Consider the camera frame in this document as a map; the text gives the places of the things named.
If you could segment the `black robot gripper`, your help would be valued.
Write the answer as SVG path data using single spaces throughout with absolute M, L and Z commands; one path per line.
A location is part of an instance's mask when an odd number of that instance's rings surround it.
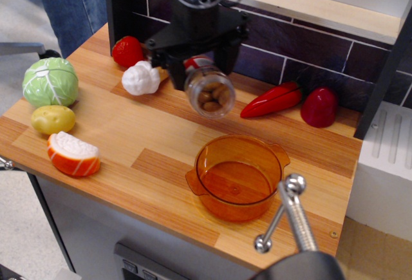
M 248 35 L 248 15 L 235 10 L 237 4 L 224 0 L 171 0 L 170 24 L 145 45 L 153 66 L 167 68 L 176 90 L 184 90 L 183 61 L 193 55 L 211 51 L 215 65 L 224 74 L 233 72 L 240 44 Z

